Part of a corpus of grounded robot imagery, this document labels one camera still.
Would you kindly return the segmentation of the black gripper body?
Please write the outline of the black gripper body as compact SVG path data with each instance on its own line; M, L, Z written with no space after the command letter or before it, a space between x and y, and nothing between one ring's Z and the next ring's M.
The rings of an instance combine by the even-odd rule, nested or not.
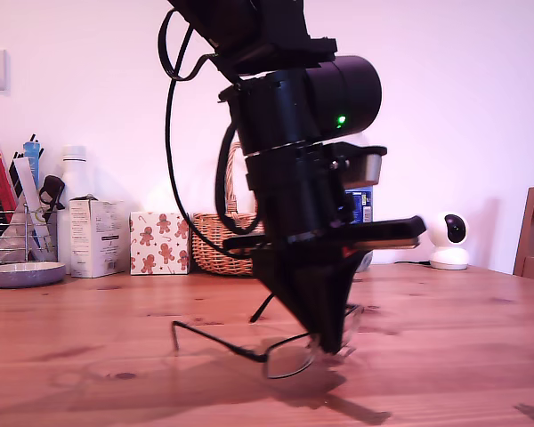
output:
M226 249L274 245L338 245L362 250L415 247L425 232L423 219L356 224L350 188L379 182L381 146L347 142L289 145L247 158L247 183L263 223L263 233L224 240Z

